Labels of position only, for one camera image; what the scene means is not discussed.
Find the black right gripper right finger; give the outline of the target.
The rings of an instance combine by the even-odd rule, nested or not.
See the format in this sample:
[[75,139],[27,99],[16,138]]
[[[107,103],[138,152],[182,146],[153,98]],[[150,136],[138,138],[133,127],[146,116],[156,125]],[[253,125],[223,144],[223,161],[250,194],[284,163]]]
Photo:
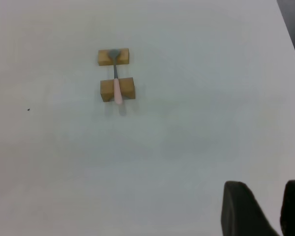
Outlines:
[[285,186],[281,230],[284,236],[295,236],[295,180],[289,180]]

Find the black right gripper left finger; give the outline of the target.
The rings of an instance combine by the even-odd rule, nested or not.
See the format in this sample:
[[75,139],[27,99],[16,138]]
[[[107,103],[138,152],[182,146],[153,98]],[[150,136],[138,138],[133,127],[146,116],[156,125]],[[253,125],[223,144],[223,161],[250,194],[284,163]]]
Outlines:
[[223,236],[276,236],[249,187],[239,181],[224,184],[221,211]]

